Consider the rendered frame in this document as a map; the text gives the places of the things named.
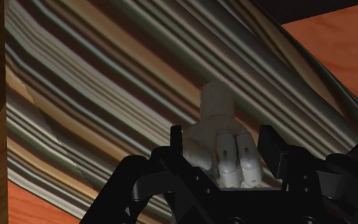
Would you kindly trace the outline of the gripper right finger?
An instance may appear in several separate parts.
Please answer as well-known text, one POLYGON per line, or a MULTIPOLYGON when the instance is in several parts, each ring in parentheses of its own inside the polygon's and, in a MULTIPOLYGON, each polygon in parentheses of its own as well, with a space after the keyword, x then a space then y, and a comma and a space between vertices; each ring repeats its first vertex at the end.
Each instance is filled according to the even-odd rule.
POLYGON ((258 151, 300 224, 358 224, 358 161, 341 153, 319 159, 271 125, 260 126, 258 151))

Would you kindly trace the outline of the brown grey striped bed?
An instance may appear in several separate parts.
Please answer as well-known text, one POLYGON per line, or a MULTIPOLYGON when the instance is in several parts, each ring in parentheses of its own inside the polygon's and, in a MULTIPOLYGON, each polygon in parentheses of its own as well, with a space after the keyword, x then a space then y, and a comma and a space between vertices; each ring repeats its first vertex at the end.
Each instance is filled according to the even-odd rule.
POLYGON ((8 179, 75 218, 199 121, 210 82, 254 139, 358 157, 358 98, 261 0, 7 0, 5 29, 8 179))

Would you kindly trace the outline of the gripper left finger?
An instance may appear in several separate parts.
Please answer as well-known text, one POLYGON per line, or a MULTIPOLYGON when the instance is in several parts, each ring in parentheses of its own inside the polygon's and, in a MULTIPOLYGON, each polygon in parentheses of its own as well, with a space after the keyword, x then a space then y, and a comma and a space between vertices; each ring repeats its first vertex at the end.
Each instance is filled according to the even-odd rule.
POLYGON ((136 224, 150 198, 162 194, 177 224, 218 224, 209 197, 218 191, 207 176, 183 157, 181 126, 170 129, 170 144, 150 158, 125 157, 79 224, 136 224))

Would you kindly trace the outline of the white toy figure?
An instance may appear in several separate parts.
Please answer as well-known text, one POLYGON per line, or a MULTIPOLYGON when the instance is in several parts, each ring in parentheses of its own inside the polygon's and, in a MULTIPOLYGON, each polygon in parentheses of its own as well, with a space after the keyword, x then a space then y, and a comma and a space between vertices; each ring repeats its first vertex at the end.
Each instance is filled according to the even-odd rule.
POLYGON ((254 188, 262 182, 261 159, 251 133, 235 119, 233 95, 222 82, 200 94, 200 120, 182 133, 184 158, 221 188, 254 188))

